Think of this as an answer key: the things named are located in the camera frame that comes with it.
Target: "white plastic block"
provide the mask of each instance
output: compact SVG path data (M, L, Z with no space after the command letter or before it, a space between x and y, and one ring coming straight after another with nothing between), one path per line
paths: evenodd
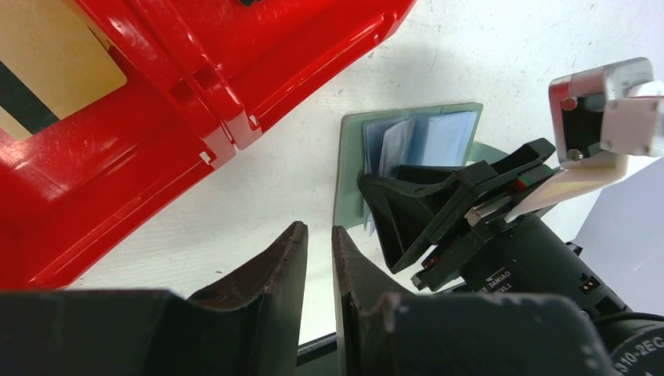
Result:
M664 82L651 81L636 85L630 89L628 97L631 96L664 96Z
M519 215L622 182L658 159L620 154L616 156L615 164L611 167L564 170L542 183L507 213L505 222L512 222Z
M609 100L604 109L601 148L617 154L664 156L664 98Z

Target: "screw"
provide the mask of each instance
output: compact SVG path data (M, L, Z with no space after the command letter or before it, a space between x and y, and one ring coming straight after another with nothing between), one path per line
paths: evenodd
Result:
M583 153L581 153L581 150L579 149L571 149L567 151L567 158L574 162L578 162L583 159Z
M579 104L579 101L576 100L575 96L570 96L565 98L561 102L561 108L563 111L571 111L576 109L576 106Z

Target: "red plastic housing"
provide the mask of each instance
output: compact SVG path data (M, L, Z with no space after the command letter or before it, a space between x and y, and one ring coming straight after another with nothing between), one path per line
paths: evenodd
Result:
M128 83L0 130L0 288L70 284L400 25L415 0L76 0Z

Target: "white surface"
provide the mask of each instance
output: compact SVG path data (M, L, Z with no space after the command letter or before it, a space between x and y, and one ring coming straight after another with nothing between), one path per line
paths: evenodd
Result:
M664 315L664 161L606 188L575 242L583 259L634 311Z
M478 141L512 151L538 137L553 140L550 80L635 56L649 57L657 74L664 62L661 9L658 1L420 0L390 40L148 221L74 286L166 287L189 295L299 219L309 225L300 339L328 334L334 331L330 227L344 114L475 101L485 105ZM547 223L573 238L596 196L559 205ZM380 261L375 241L358 232L352 234L361 249Z

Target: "white table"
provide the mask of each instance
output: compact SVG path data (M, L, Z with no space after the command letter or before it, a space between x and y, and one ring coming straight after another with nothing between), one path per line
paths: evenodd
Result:
M650 58L662 73L662 20L657 0L420 0L396 35L155 215L73 287L165 287L188 296L301 220L309 225L309 262L300 341L328 334L334 331L330 228L344 114L475 101L485 105L476 140L507 152L531 139L553 140L550 80L635 56ZM559 205L546 221L571 240L596 198ZM382 265L376 238L360 228L350 232Z

